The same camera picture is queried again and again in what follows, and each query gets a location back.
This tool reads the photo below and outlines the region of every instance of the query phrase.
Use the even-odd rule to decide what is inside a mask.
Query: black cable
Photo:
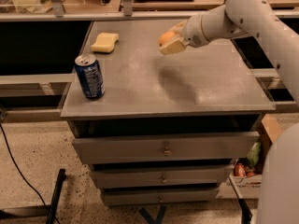
[[[3,129],[1,123],[0,123],[0,129],[1,129],[1,131],[2,131],[2,134],[3,134],[3,136],[4,136],[4,139],[5,139],[5,141],[6,141],[6,145],[7,145],[7,150],[8,150],[9,156],[10,156],[10,158],[12,159],[13,163],[15,164],[15,166],[16,166],[16,168],[17,168],[19,174],[21,175],[22,179],[26,182],[26,184],[27,184],[33,191],[36,192],[36,194],[37,194],[38,197],[40,198],[41,202],[44,204],[45,208],[46,208],[48,211],[50,211],[49,208],[47,207],[47,205],[46,205],[46,203],[45,203],[43,197],[41,196],[41,194],[38,192],[38,190],[36,190],[36,189],[35,189],[35,188],[28,182],[28,180],[25,178],[25,176],[24,176],[23,173],[21,172],[21,170],[20,170],[18,164],[15,162],[15,159],[13,158],[12,153],[11,153],[11,150],[10,150],[10,146],[9,146],[9,144],[8,144],[7,135],[6,135],[5,131],[4,131],[4,129]]]

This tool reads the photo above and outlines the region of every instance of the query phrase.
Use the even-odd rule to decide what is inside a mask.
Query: can lid
[[[79,66],[88,66],[90,64],[93,64],[96,61],[95,56],[91,54],[87,55],[80,55],[76,58],[75,63]]]

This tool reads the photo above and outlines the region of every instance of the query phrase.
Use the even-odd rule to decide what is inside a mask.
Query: black tape mark on floor
[[[159,213],[156,217],[156,220],[154,220],[151,215],[148,213],[148,211],[144,208],[142,208],[141,210],[139,210],[140,215],[146,219],[146,221],[149,224],[162,224],[162,221],[164,219],[164,215],[165,215],[165,211],[166,211],[166,206],[161,206]]]

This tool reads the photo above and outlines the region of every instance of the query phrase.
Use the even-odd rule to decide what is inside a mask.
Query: soda can
[[[97,99],[105,92],[100,63],[91,54],[80,55],[75,60],[75,69],[84,95]]]

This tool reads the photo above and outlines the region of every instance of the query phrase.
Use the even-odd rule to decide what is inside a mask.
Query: robotic arm
[[[207,13],[194,15],[160,38],[162,54],[199,48],[218,38],[252,35],[299,104],[299,35],[273,12],[267,0],[226,0]]]

